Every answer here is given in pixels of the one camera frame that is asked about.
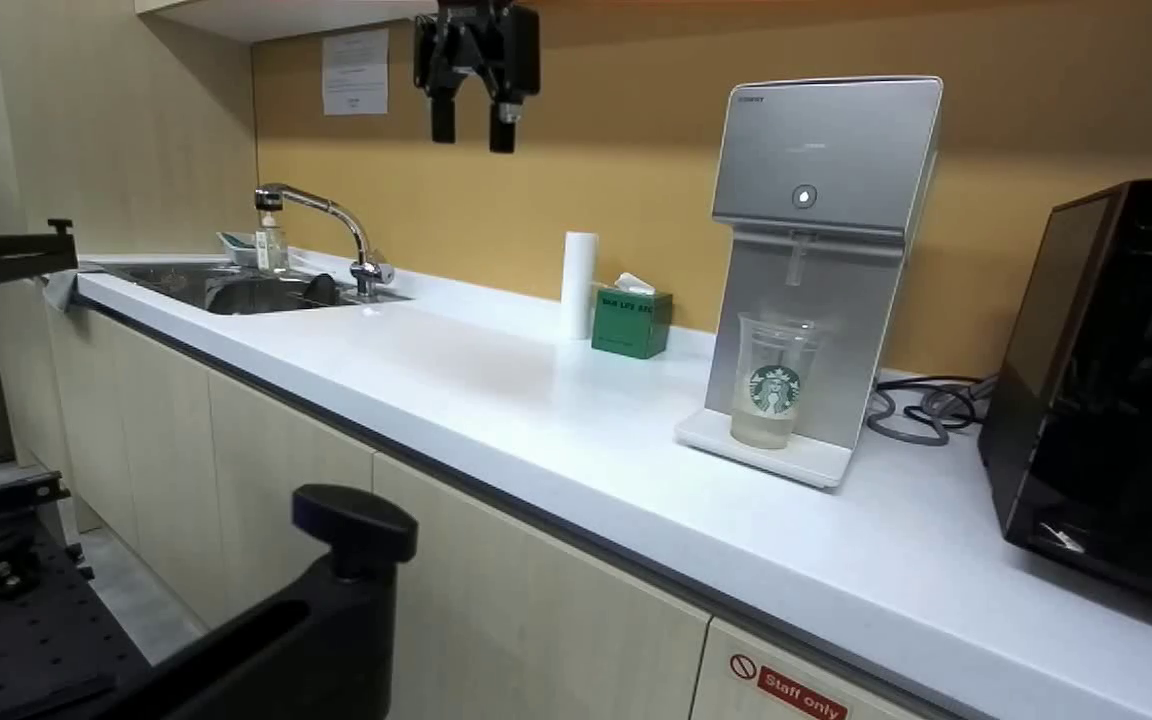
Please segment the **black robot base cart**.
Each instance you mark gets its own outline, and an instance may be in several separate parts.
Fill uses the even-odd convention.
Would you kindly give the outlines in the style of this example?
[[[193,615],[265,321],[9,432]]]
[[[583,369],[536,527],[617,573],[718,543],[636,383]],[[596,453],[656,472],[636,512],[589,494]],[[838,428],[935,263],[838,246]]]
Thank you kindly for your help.
[[[55,472],[0,484],[0,720],[383,720],[397,568],[416,519],[362,487],[299,484],[323,543],[296,578],[206,627],[127,552],[84,556]]]

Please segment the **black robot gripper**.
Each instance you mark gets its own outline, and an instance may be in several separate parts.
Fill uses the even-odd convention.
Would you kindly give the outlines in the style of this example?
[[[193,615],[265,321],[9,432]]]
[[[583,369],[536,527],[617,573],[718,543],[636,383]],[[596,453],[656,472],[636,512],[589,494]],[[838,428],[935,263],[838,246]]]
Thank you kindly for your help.
[[[516,0],[438,0],[412,35],[412,79],[427,86],[431,143],[457,143],[457,86],[481,76],[492,91],[490,152],[516,152],[516,98],[542,91],[542,11]]]

